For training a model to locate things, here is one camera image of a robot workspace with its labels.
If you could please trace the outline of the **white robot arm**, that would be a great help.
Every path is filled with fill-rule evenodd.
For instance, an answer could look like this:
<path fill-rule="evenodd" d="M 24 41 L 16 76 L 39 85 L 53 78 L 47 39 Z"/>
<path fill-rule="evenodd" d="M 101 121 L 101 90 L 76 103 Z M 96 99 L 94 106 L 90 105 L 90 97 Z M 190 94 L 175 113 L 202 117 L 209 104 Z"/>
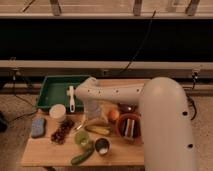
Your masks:
<path fill-rule="evenodd" d="M 146 83 L 102 86 L 90 77 L 75 89 L 87 117 L 98 114 L 100 100 L 136 105 L 141 114 L 145 171 L 199 171 L 187 96 L 168 77 Z"/>

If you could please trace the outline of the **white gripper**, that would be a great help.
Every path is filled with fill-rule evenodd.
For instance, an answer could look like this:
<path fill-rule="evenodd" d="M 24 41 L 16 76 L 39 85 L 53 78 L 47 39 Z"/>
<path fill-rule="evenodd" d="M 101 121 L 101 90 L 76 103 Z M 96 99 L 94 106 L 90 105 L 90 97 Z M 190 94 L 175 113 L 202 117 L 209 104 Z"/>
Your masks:
<path fill-rule="evenodd" d="M 87 100 L 84 102 L 84 114 L 87 123 L 106 123 L 106 118 L 102 113 L 101 105 L 97 100 Z"/>

